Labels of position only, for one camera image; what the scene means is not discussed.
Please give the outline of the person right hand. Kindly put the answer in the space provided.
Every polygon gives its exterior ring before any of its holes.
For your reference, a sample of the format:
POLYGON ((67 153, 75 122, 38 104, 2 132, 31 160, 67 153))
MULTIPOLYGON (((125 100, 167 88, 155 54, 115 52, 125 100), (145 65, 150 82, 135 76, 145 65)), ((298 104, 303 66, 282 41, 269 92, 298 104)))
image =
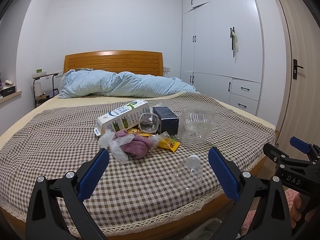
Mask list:
MULTIPOLYGON (((302 213, 300 211, 300 208, 302 207, 303 201, 300 197, 300 194, 296 194, 294 200, 293 200, 293 205, 290 210, 290 219, 291 219, 291 227, 294 228, 296 226, 296 223, 300 221, 302 217, 302 213)), ((314 213, 316 210, 312 210, 308 212, 305 216, 305 221, 309 222, 311 218, 313 217, 314 213)))

